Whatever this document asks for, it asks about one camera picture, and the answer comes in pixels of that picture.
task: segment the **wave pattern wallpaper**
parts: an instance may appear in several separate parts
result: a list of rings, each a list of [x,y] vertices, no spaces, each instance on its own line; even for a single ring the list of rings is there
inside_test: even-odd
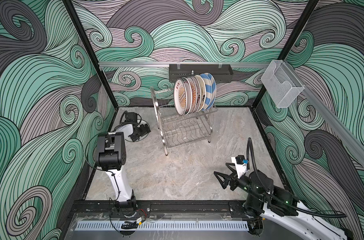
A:
[[[364,1],[316,9],[287,60],[364,146]],[[268,94],[257,108],[297,196],[364,239],[364,168],[303,96],[278,109]]]
[[[0,0],[2,240],[58,239],[87,183],[114,109],[79,43],[61,0]]]
[[[99,61],[277,59],[307,1],[73,0]],[[118,104],[152,105],[150,87],[172,88],[167,68],[105,68]],[[264,70],[234,69],[216,105],[251,105]],[[164,99],[172,101],[167,94]]]

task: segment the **black metal frame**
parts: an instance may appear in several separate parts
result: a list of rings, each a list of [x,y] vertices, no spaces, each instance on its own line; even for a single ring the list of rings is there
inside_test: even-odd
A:
[[[109,87],[109,83],[108,80],[106,78],[106,76],[104,75],[104,73],[100,70],[99,65],[98,65],[98,59],[97,56],[95,55],[91,44],[88,40],[88,37],[86,35],[86,32],[84,31],[84,28],[81,24],[81,21],[75,11],[75,8],[73,6],[73,3],[71,2],[71,0],[62,0],[66,10],[69,13],[69,16],[74,24],[74,27],[76,28],[79,37],[83,43],[83,45],[85,46],[85,49],[90,57],[90,60],[94,66],[94,68],[97,71],[97,74],[103,84],[103,86],[105,87],[105,90],[114,106],[115,112],[112,118],[112,121],[110,123],[109,129],[112,128],[112,124],[114,122],[114,118],[117,115],[118,112],[118,104],[114,98],[114,95],[112,93],[112,90]],[[316,7],[316,4],[318,3],[319,0],[309,0],[309,2],[307,3],[301,17],[298,19],[297,24],[295,25],[295,28],[293,30],[293,32],[291,33],[288,41],[286,42],[283,50],[281,51],[278,60],[284,60],[289,51],[291,50],[292,46],[294,45],[295,41],[297,40],[297,38],[299,37],[300,33],[302,32],[305,24],[307,23],[307,20],[309,19],[311,13],[313,12],[314,8]],[[280,179],[282,180],[282,183],[285,187],[286,190],[291,191],[290,185],[287,181],[287,178],[284,174],[284,171],[279,163],[279,160],[277,159],[275,152],[266,136],[266,133],[261,125],[261,122],[258,118],[258,115],[256,113],[256,107],[258,106],[258,104],[260,103],[263,95],[265,94],[266,89],[263,86],[259,92],[259,94],[257,95],[256,99],[253,102],[252,106],[220,106],[220,107],[248,107],[251,110],[252,116],[257,124],[257,127],[261,133],[261,136],[263,138],[263,141],[267,147],[267,150],[271,156],[271,159],[275,165],[275,168],[278,171],[278,174],[280,176]],[[109,201],[105,201],[105,200],[101,200],[101,201],[90,201],[90,200],[85,200],[86,195],[88,193],[88,190],[90,188],[91,182],[93,180],[93,176],[95,174],[95,169],[92,170],[92,173],[89,177],[89,181],[87,183],[87,186],[84,190],[83,196],[82,196],[82,200],[76,200],[74,201],[74,204],[68,214],[68,218],[66,220],[66,229],[62,230],[62,234],[60,236],[60,239],[63,239],[68,228],[69,225],[73,219],[73,215],[76,213],[92,213],[92,212],[108,212],[112,209],[112,202]],[[146,201],[146,200],[138,200],[137,204],[139,206],[139,208],[144,208],[146,206],[148,206],[151,210],[150,212],[147,212],[148,215],[154,214],[154,215],[162,215],[162,214],[169,214],[169,213],[226,213],[226,214],[230,214],[231,217],[238,217],[238,218],[242,218],[242,220],[253,220],[250,218],[247,218],[247,216],[244,213],[244,209],[242,208],[242,204],[244,203],[245,200],[240,200],[240,201],[230,201],[230,200],[204,200],[204,201]]]

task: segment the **black wall-mounted tray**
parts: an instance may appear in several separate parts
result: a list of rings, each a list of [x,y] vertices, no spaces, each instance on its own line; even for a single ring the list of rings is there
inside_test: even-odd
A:
[[[210,73],[216,83],[229,83],[234,75],[229,64],[170,64],[169,81],[174,83],[178,78],[201,73]]]

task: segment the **dish rack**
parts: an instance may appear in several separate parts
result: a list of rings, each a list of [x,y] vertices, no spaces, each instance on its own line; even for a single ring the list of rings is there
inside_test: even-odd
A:
[[[209,116],[218,111],[213,105],[209,110],[180,116],[175,110],[173,101],[164,99],[165,96],[173,94],[174,89],[171,88],[160,91],[151,88],[151,98],[166,156],[167,149],[172,147],[203,139],[208,139],[210,142],[213,127],[209,122]]]

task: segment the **blue and white striped plate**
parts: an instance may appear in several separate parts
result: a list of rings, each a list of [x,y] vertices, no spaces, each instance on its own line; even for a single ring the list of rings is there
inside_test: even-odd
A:
[[[211,81],[211,89],[212,89],[212,93],[211,93],[211,99],[210,99],[210,104],[208,105],[208,107],[206,108],[206,110],[210,109],[215,101],[215,95],[216,95],[216,83],[215,83],[215,79],[213,77],[213,75],[209,74],[209,73],[205,73]]]
[[[208,77],[208,75],[203,73],[203,74],[199,74],[199,76],[202,77],[202,79],[204,80],[204,84],[206,86],[206,100],[204,101],[204,105],[202,108],[202,111],[203,111],[203,110],[206,110],[208,108],[208,105],[211,103],[211,93],[213,91],[211,88],[211,80]]]

